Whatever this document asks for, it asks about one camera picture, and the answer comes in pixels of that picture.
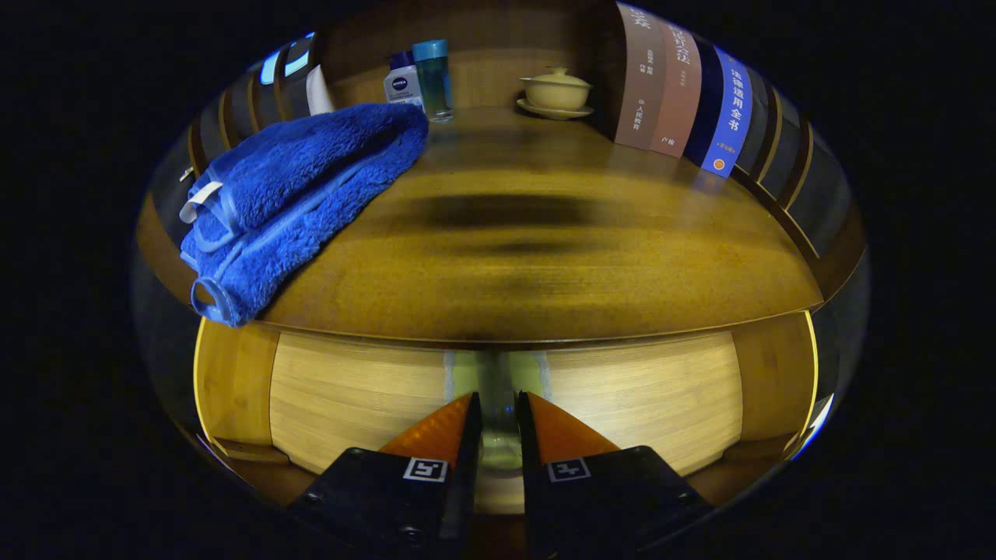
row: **brown book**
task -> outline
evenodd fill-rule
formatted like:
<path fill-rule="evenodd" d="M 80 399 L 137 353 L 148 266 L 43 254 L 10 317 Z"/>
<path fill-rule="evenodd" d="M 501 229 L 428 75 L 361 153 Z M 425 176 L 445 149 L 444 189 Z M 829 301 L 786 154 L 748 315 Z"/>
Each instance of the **brown book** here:
<path fill-rule="evenodd" d="M 681 157 L 698 110 L 702 90 L 702 61 L 691 33 L 653 17 L 663 34 L 663 95 L 650 149 Z"/>
<path fill-rule="evenodd" d="M 616 143 L 649 149 L 664 88 L 660 27 L 648 12 L 622 2 L 617 2 L 617 7 L 625 28 L 626 55 Z"/>

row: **white bottle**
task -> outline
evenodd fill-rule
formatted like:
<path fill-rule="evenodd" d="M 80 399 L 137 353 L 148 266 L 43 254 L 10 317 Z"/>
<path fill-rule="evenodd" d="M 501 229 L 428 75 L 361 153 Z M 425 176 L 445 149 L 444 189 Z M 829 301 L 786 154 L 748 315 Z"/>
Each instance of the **white bottle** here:
<path fill-rule="evenodd" d="M 390 55 L 390 73 L 383 80 L 383 92 L 388 103 L 409 103 L 418 105 L 422 112 L 422 90 L 418 86 L 418 72 L 411 51 L 401 51 Z"/>

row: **folded towel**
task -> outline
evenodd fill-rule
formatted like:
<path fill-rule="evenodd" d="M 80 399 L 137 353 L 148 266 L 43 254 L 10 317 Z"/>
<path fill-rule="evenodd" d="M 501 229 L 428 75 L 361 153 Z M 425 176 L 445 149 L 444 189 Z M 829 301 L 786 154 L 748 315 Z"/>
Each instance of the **folded towel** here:
<path fill-rule="evenodd" d="M 180 244 L 194 287 L 214 298 L 201 302 L 191 288 L 194 310 L 230 327 L 249 322 L 288 274 L 415 163 L 427 134 L 415 106 L 358 105 L 272 125 L 213 161 L 188 192 L 186 217 L 196 221 Z"/>

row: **wooden wall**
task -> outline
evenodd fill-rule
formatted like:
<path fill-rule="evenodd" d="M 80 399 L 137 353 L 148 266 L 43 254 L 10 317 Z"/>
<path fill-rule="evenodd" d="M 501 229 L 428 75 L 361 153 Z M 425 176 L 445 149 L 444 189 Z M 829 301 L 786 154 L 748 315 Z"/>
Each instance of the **wooden wall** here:
<path fill-rule="evenodd" d="M 322 70 L 337 108 L 383 103 L 391 53 L 446 39 L 454 109 L 509 106 L 519 78 L 579 68 L 580 11 L 592 0 L 384 1 L 329 26 Z"/>

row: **dark wooden panel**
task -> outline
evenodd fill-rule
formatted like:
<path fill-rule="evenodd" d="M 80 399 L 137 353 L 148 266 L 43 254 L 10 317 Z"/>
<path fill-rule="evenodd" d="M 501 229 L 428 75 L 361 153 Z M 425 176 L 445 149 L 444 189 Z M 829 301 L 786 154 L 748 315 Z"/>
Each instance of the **dark wooden panel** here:
<path fill-rule="evenodd" d="M 194 176 L 199 177 L 207 169 L 208 159 L 204 154 L 204 142 L 200 133 L 200 114 L 193 118 L 187 128 L 187 155 L 193 166 Z"/>
<path fill-rule="evenodd" d="M 294 118 L 294 111 L 287 94 L 287 55 L 291 51 L 290 44 L 285 45 L 277 54 L 277 63 L 273 69 L 273 99 L 277 102 L 277 111 L 280 113 L 281 121 L 289 121 Z"/>
<path fill-rule="evenodd" d="M 796 201 L 799 191 L 802 189 L 806 177 L 809 175 L 810 163 L 813 161 L 813 127 L 809 121 L 799 117 L 799 128 L 802 137 L 799 139 L 798 150 L 796 151 L 796 161 L 789 172 L 789 178 L 785 181 L 785 188 L 778 195 L 778 205 L 788 209 Z"/>
<path fill-rule="evenodd" d="M 747 72 L 751 74 L 751 85 L 753 86 L 756 74 L 750 69 Z M 778 146 L 782 137 L 782 100 L 778 92 L 775 91 L 775 88 L 768 81 L 759 77 L 757 85 L 759 87 L 758 92 L 761 92 L 761 87 L 763 87 L 764 99 L 766 100 L 764 139 L 761 142 L 761 147 L 753 166 L 744 167 L 744 169 L 749 169 L 749 174 L 753 181 L 764 184 L 764 177 L 767 176 L 768 169 L 771 168 L 771 162 L 775 157 L 775 147 Z"/>
<path fill-rule="evenodd" d="M 774 144 L 774 153 L 771 157 L 771 165 L 768 172 L 758 182 L 771 193 L 776 199 L 785 190 L 785 185 L 792 173 L 792 167 L 796 162 L 796 154 L 799 152 L 799 141 L 802 134 L 799 132 L 799 115 L 792 102 L 778 94 L 778 100 L 782 107 L 782 127 L 778 136 L 778 142 Z"/>
<path fill-rule="evenodd" d="M 806 232 L 821 257 L 831 250 L 851 202 L 844 170 L 831 153 L 814 149 L 809 173 L 788 212 Z"/>
<path fill-rule="evenodd" d="M 768 85 L 764 79 L 750 68 L 747 75 L 751 83 L 752 106 L 750 126 L 743 148 L 737 156 L 737 165 L 744 169 L 752 169 L 758 159 L 764 159 L 768 150 L 764 149 L 768 135 Z"/>
<path fill-rule="evenodd" d="M 267 125 L 267 122 L 263 119 L 263 86 L 259 81 L 262 71 L 262 67 L 256 69 L 252 73 L 249 83 L 246 85 L 246 101 L 249 105 L 249 121 L 252 124 L 253 134 L 259 133 Z"/>
<path fill-rule="evenodd" d="M 218 133 L 226 149 L 232 149 L 239 145 L 242 138 L 235 128 L 235 116 L 232 108 L 232 89 L 228 88 L 221 93 L 218 100 Z"/>
<path fill-rule="evenodd" d="M 453 107 L 504 107 L 523 90 L 519 78 L 547 66 L 577 72 L 590 36 L 581 11 L 593 0 L 414 0 L 382 2 L 322 28 L 322 70 L 336 107 L 383 103 L 387 57 L 432 39 L 449 44 Z"/>

